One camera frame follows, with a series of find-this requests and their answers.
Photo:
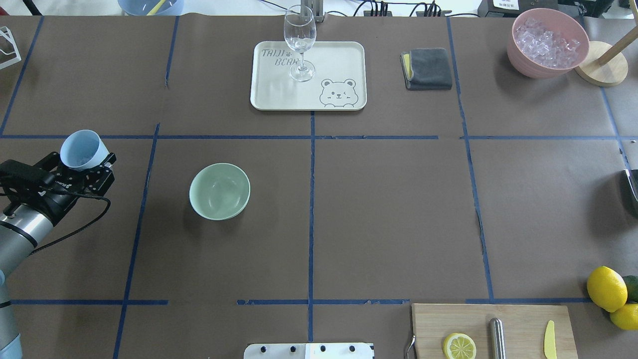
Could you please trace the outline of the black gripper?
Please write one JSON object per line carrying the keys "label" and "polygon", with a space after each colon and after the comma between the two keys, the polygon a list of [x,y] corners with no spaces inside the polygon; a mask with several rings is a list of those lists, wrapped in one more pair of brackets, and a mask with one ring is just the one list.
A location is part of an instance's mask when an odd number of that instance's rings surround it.
{"label": "black gripper", "polygon": [[109,153],[102,164],[84,171],[74,171],[64,166],[60,154],[51,152],[35,163],[35,167],[55,175],[55,181],[44,190],[70,192],[103,197],[110,190],[115,176],[111,167],[117,161],[115,153]]}

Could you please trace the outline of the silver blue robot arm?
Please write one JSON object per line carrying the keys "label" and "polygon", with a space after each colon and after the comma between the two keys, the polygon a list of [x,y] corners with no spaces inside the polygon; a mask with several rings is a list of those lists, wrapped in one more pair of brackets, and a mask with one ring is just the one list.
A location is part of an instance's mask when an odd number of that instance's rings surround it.
{"label": "silver blue robot arm", "polygon": [[114,182],[109,153],[87,170],[73,170],[51,152],[34,165],[14,160],[0,166],[1,193],[9,204],[0,218],[0,346],[3,359],[20,359],[22,343],[6,279],[23,260],[43,250],[43,240],[80,198],[102,200]]}

